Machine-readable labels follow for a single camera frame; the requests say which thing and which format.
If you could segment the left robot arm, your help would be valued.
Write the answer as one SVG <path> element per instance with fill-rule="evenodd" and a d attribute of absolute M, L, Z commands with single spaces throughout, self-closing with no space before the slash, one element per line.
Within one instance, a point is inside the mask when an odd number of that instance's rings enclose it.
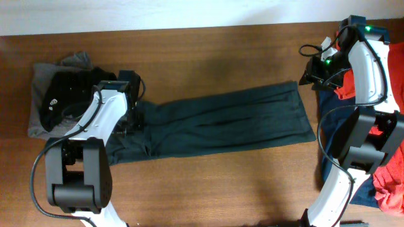
<path fill-rule="evenodd" d="M 48 140 L 42 153 L 47 200 L 63 211 L 63 219 L 78 219 L 85 226 L 127 225 L 110 201 L 106 144 L 113 134 L 142 130 L 143 117 L 136 109 L 141 87 L 134 71 L 120 71 L 117 80 L 99 82 L 78 123 L 62 138 Z"/>

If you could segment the dark green Nike t-shirt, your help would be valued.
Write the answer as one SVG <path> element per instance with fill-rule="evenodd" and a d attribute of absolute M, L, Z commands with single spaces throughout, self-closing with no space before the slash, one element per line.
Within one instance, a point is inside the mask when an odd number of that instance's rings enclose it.
<path fill-rule="evenodd" d="M 109 165 L 264 149 L 314 141 L 297 83 L 161 105 L 139 102 L 143 129 L 106 145 Z"/>

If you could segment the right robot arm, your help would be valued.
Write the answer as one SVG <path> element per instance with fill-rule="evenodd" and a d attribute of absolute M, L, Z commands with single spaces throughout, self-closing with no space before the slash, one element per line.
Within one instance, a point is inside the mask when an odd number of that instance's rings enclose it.
<path fill-rule="evenodd" d="M 403 140 L 403 115 L 389 78 L 389 43 L 387 29 L 368 25 L 363 16 L 350 15 L 340 22 L 334 41 L 309 54 L 299 83 L 333 91 L 343 86 L 344 73 L 352 71 L 355 104 L 323 153 L 331 163 L 330 173 L 299 226 L 340 226 L 356 191 L 389 162 Z"/>

